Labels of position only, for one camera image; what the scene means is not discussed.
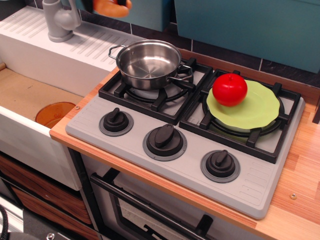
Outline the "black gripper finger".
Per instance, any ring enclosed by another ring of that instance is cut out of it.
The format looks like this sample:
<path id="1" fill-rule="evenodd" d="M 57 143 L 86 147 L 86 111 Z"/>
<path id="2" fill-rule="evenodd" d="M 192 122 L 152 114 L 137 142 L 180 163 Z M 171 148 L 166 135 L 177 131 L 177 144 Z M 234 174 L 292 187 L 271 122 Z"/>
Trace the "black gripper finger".
<path id="1" fill-rule="evenodd" d="M 126 6 L 127 5 L 127 0 L 117 0 L 117 4 L 120 6 Z"/>
<path id="2" fill-rule="evenodd" d="M 83 5 L 83 8 L 87 12 L 93 12 L 94 11 L 93 0 L 81 0 L 81 3 Z"/>

